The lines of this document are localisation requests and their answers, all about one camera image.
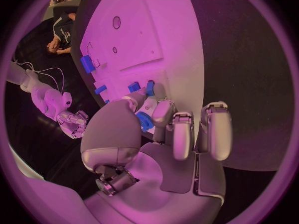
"white robot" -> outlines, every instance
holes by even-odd
[[[222,160],[232,148],[232,124],[224,102],[202,109],[198,141],[191,111],[178,112],[171,100],[158,102],[151,119],[153,142],[141,147],[135,113],[146,89],[111,101],[87,122],[83,111],[70,113],[72,99],[40,82],[37,75],[11,63],[7,81],[30,92],[33,103],[58,121],[71,138],[82,137],[85,167],[99,174],[101,209],[111,223],[212,223],[225,197]]]

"blue object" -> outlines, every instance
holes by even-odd
[[[88,55],[81,57],[80,61],[81,61],[82,65],[84,66],[84,69],[85,69],[87,74],[89,74],[92,71],[96,70],[96,68],[92,64],[92,61],[91,61],[91,59]]]
[[[98,95],[100,92],[102,92],[102,91],[104,91],[104,90],[106,90],[106,89],[107,89],[107,87],[106,87],[105,85],[103,85],[103,86],[97,88],[97,89],[95,90],[95,93]]]
[[[136,114],[136,116],[140,120],[142,131],[144,133],[147,132],[150,128],[153,128],[151,117],[147,113],[140,111]]]
[[[148,96],[154,96],[153,86],[154,86],[154,82],[153,81],[149,81],[148,85],[147,85],[147,95]]]
[[[139,85],[138,82],[134,82],[134,83],[130,84],[130,85],[128,86],[128,88],[129,88],[130,92],[132,93],[132,92],[134,92],[134,91],[138,91],[138,90],[140,90],[140,85]]]

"cable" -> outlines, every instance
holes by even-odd
[[[53,79],[53,81],[55,82],[56,86],[57,86],[57,90],[59,91],[59,87],[58,87],[58,84],[56,82],[56,80],[54,79],[54,77],[52,77],[51,75],[49,74],[46,74],[46,73],[43,73],[42,71],[48,71],[48,70],[52,70],[52,69],[58,69],[60,70],[61,72],[61,75],[62,75],[62,88],[61,88],[61,93],[63,92],[63,88],[64,88],[64,74],[63,74],[63,71],[58,68],[58,67],[52,67],[52,68],[48,68],[48,69],[45,69],[45,70],[41,70],[41,71],[36,71],[34,69],[34,66],[31,62],[24,62],[24,63],[19,63],[16,59],[15,59],[15,54],[13,54],[13,61],[18,64],[19,66],[22,66],[22,65],[27,65],[31,68],[32,71],[36,72],[36,73],[39,73],[39,74],[42,74],[42,75],[46,75],[46,76],[49,76]]]

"man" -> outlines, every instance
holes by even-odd
[[[71,31],[75,20],[75,13],[62,13],[53,25],[53,40],[47,45],[47,54],[50,56],[71,52]]]

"circular hole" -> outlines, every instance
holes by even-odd
[[[112,25],[115,29],[120,28],[121,26],[121,19],[118,16],[115,16],[112,21]]]

